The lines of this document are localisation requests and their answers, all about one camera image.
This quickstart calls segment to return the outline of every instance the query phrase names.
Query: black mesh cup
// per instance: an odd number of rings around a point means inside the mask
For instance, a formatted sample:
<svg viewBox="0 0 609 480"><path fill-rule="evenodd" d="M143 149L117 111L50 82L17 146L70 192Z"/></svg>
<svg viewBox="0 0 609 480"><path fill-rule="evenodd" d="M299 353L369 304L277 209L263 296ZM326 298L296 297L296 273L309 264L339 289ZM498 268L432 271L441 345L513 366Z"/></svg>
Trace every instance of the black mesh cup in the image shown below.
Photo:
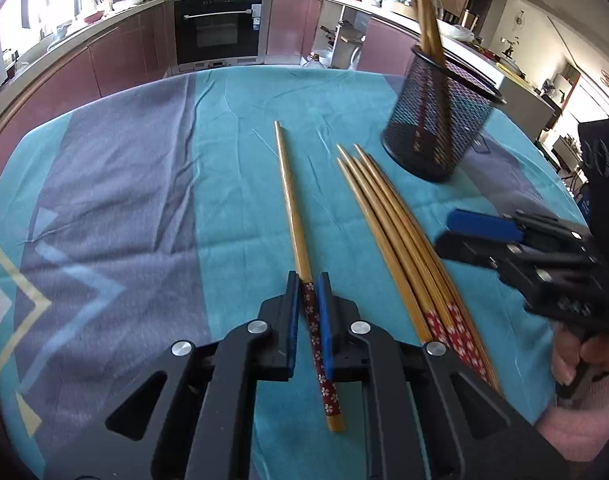
<svg viewBox="0 0 609 480"><path fill-rule="evenodd" d="M473 67L447 59L447 67L425 56L415 59L385 131L382 144L402 168L432 182L447 180L491 110L504 104L493 83Z"/></svg>

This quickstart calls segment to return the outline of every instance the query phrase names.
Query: silver screw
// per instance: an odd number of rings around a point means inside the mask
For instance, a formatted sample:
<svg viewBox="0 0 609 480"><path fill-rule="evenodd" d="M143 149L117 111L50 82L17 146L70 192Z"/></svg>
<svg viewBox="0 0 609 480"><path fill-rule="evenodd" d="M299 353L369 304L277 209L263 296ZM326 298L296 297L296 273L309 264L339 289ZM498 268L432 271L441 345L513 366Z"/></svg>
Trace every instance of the silver screw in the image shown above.
<svg viewBox="0 0 609 480"><path fill-rule="evenodd" d="M255 321L251 321L247 325L247 330L252 334L262 334L266 332L268 328L268 324L266 321L262 321L261 319L256 319Z"/></svg>
<svg viewBox="0 0 609 480"><path fill-rule="evenodd" d="M550 283L550 282L553 281L553 278L551 277L551 275L546 270L538 269L537 273L538 273L538 276L540 277L540 279L543 282Z"/></svg>
<svg viewBox="0 0 609 480"><path fill-rule="evenodd" d="M446 354L446 346L439 341L431 341L431 343L427 345L427 352L429 355L440 357L440 355Z"/></svg>
<svg viewBox="0 0 609 480"><path fill-rule="evenodd" d="M354 334L368 334L371 332L371 325L366 321L355 321L351 323L351 332Z"/></svg>
<svg viewBox="0 0 609 480"><path fill-rule="evenodd" d="M191 343L189 341L178 341L171 347L171 353L177 357L187 355L191 351Z"/></svg>

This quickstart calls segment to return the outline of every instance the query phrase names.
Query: blue triangle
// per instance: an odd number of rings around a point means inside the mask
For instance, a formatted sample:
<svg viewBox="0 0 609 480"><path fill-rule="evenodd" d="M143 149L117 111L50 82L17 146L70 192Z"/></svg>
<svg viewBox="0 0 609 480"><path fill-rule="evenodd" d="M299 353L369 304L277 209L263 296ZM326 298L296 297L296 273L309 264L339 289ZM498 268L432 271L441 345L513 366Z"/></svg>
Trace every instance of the blue triangle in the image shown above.
<svg viewBox="0 0 609 480"><path fill-rule="evenodd" d="M43 207L38 209L36 223L33 227L33 239L35 240L38 238L44 232L47 226L56 219L57 216L58 213L49 211L49 209L44 209Z"/></svg>

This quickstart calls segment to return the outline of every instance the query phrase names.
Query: finger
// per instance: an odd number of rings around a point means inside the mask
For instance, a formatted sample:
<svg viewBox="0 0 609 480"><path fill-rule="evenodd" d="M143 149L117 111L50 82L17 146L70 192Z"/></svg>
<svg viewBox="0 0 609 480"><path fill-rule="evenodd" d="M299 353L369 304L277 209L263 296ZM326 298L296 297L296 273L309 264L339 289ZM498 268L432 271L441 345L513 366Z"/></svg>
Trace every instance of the finger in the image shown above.
<svg viewBox="0 0 609 480"><path fill-rule="evenodd" d="M609 335L592 337L582 345L580 355L587 363L609 372Z"/></svg>
<svg viewBox="0 0 609 480"><path fill-rule="evenodd" d="M565 384L566 386L569 386L573 382L573 379L575 379L575 367L562 359L555 351L551 358L551 373L558 383Z"/></svg>
<svg viewBox="0 0 609 480"><path fill-rule="evenodd" d="M575 368L580 362L580 348L582 343L566 327L559 327L553 336L553 352Z"/></svg>

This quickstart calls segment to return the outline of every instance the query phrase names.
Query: oven door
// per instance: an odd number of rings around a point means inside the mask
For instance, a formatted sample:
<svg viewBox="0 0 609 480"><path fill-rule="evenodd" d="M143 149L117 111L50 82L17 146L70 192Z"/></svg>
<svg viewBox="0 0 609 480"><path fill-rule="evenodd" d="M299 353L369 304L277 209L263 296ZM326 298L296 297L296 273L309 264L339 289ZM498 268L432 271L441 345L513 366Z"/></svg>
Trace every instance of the oven door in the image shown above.
<svg viewBox="0 0 609 480"><path fill-rule="evenodd" d="M262 0L175 2L178 65L258 56Z"/></svg>

